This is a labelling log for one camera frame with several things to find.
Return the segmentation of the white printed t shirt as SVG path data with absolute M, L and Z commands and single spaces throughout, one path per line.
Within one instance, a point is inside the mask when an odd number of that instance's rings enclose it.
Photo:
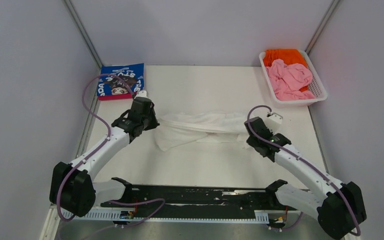
M 154 140 L 164 152 L 189 143 L 242 143 L 248 138 L 242 112 L 169 113 L 158 118 Z

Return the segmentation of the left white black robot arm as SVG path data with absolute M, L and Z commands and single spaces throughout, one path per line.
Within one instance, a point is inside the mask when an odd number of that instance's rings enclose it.
M 157 128 L 154 103 L 145 96 L 136 96 L 130 109 L 123 112 L 112 124 L 104 125 L 107 133 L 92 149 L 69 163 L 59 162 L 52 171 L 49 200 L 57 207 L 60 218 L 67 221 L 62 211 L 75 217 L 84 217 L 95 205 L 115 200 L 120 206 L 129 206 L 133 193 L 128 182 L 113 177 L 95 182 L 102 168 L 123 148 L 144 131 Z

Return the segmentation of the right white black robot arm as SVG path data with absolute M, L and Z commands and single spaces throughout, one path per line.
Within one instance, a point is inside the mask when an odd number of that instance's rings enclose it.
M 297 209 L 316 219 L 323 231 L 335 240 L 361 233 L 360 224 L 367 219 L 367 213 L 361 188 L 356 183 L 344 183 L 316 167 L 287 137 L 273 134 L 260 117 L 247 119 L 244 125 L 250 147 L 307 187 L 301 190 L 285 180 L 276 180 L 266 188 L 265 201 L 270 208 L 284 205 Z

